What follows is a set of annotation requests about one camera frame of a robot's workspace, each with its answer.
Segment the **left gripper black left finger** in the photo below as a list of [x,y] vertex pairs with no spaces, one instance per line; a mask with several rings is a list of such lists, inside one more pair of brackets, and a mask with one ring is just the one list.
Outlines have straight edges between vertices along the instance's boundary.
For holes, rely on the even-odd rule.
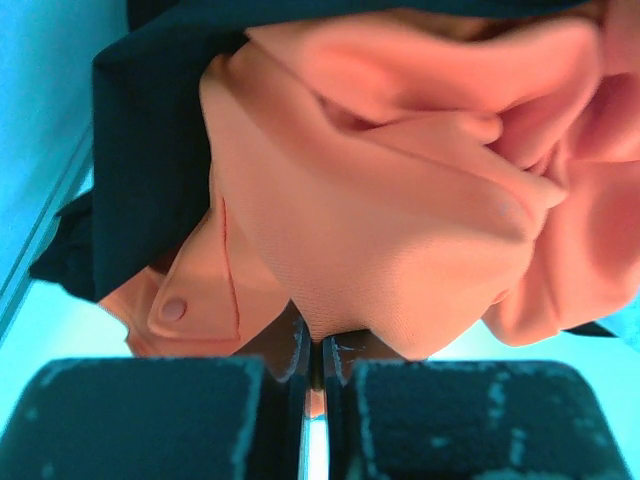
[[42,367],[1,439],[5,479],[294,479],[310,341],[280,318],[228,358]]

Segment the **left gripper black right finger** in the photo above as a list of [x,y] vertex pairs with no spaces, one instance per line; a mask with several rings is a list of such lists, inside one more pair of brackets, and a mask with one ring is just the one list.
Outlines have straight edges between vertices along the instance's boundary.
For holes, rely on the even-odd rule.
[[415,361],[322,344],[333,479],[628,479],[591,386],[556,361]]

